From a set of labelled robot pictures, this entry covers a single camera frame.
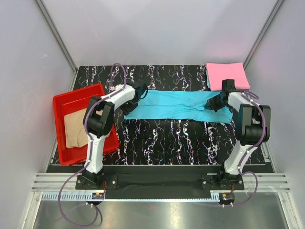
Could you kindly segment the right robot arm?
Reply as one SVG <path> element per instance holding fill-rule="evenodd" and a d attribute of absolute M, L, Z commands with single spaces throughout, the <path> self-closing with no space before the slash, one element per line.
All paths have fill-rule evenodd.
<path fill-rule="evenodd" d="M 230 107 L 237 111 L 236 144 L 216 175 L 201 177 L 203 190 L 243 190 L 243 167 L 251 154 L 270 137 L 271 108 L 259 105 L 258 97 L 250 91 L 238 91 L 233 79 L 222 81 L 219 95 L 208 99 L 205 108 L 214 112 Z"/>

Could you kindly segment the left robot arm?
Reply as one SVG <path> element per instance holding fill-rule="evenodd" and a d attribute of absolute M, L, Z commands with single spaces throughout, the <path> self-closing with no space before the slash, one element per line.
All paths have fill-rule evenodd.
<path fill-rule="evenodd" d="M 97 189 L 103 183 L 104 144 L 112 130 L 116 109 L 119 108 L 124 115 L 128 115 L 147 94 L 147 84 L 139 81 L 117 85 L 111 93 L 102 97 L 91 97 L 83 119 L 88 147 L 84 169 L 81 170 L 82 178 L 86 179 L 91 188 Z"/>

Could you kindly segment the turquoise t shirt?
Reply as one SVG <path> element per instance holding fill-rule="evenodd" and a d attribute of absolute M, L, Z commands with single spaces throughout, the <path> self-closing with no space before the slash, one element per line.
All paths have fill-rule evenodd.
<path fill-rule="evenodd" d="M 125 120 L 175 119 L 229 124 L 233 113 L 224 107 L 214 112 L 204 106 L 208 99 L 218 95 L 209 91 L 149 90 L 138 107 L 124 116 Z"/>

